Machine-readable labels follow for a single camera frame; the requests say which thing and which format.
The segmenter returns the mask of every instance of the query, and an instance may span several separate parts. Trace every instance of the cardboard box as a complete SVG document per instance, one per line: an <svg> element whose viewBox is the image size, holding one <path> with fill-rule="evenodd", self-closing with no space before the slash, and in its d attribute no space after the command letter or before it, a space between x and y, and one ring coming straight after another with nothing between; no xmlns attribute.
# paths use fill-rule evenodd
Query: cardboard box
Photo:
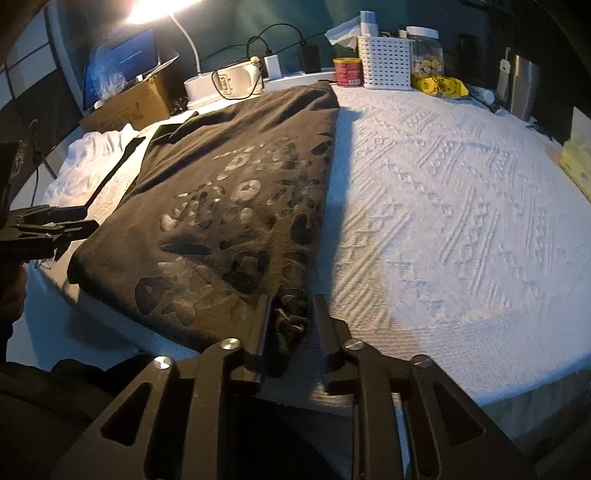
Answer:
<svg viewBox="0 0 591 480"><path fill-rule="evenodd" d="M166 62L147 79L109 99L80 121L85 132L105 133L131 124L139 131L170 118L174 101L186 96L176 58Z"/></svg>

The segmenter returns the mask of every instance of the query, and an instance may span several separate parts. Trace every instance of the glass jar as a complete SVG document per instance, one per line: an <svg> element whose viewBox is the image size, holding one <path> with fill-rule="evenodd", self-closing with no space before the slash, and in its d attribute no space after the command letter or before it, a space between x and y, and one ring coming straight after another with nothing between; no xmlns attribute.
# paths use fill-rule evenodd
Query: glass jar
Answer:
<svg viewBox="0 0 591 480"><path fill-rule="evenodd" d="M412 76L443 75L443 47L439 43L439 32L431 28L407 27L407 38L413 42Z"/></svg>

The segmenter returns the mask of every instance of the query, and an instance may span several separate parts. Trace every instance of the charger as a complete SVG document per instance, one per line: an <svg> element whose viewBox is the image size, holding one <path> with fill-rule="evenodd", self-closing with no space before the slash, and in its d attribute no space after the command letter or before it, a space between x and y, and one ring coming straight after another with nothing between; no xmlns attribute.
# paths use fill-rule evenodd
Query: charger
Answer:
<svg viewBox="0 0 591 480"><path fill-rule="evenodd" d="M300 45L300 66L304 73L320 73L322 64L320 63L320 49L318 45Z"/></svg>

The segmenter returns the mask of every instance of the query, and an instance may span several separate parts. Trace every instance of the jar lid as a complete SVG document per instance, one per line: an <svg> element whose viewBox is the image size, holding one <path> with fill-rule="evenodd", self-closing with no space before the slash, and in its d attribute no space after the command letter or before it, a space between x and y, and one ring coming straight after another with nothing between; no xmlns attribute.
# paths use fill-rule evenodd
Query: jar lid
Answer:
<svg viewBox="0 0 591 480"><path fill-rule="evenodd" d="M334 59L334 63L361 63L361 59L357 57L344 57L341 59Z"/></svg>
<svg viewBox="0 0 591 480"><path fill-rule="evenodd" d="M429 37L439 40L439 32L432 28L425 27L407 27L407 32L410 35L419 35L420 37Z"/></svg>

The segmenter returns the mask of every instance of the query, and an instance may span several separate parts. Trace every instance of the white plastic basket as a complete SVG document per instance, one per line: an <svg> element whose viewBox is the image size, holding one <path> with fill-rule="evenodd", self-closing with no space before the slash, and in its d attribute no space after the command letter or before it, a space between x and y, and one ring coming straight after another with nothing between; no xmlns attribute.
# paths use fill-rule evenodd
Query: white plastic basket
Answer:
<svg viewBox="0 0 591 480"><path fill-rule="evenodd" d="M410 40L391 37L357 37L365 88L410 90Z"/></svg>

